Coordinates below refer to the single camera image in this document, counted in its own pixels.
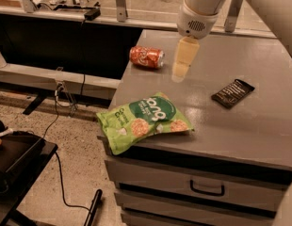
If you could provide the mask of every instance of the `snack bag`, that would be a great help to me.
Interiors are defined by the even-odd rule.
[[[186,117],[161,92],[96,115],[113,154],[123,153],[154,134],[193,130]]]

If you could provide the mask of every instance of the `black handle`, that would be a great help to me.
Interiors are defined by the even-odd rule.
[[[204,194],[204,195],[215,196],[215,197],[222,197],[224,195],[224,185],[221,185],[221,192],[220,193],[206,192],[206,191],[202,191],[202,190],[194,188],[193,180],[190,180],[190,188],[191,188],[191,190],[193,192],[201,193],[201,194]]]

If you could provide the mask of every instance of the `red can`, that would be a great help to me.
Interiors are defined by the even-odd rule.
[[[165,53],[152,47],[135,46],[130,50],[129,58],[133,64],[159,69],[163,67]]]

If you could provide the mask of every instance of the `black table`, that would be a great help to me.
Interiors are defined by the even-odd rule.
[[[38,179],[56,150],[56,144],[45,142],[41,154],[26,167],[18,180],[13,184],[9,193],[5,196],[0,196],[0,226],[5,226],[10,219],[20,225],[36,225],[34,221],[19,212],[17,207]]]

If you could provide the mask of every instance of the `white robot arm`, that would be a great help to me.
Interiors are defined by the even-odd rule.
[[[178,16],[183,36],[202,39],[216,22],[225,0],[184,0]],[[246,0],[292,56],[292,0]]]

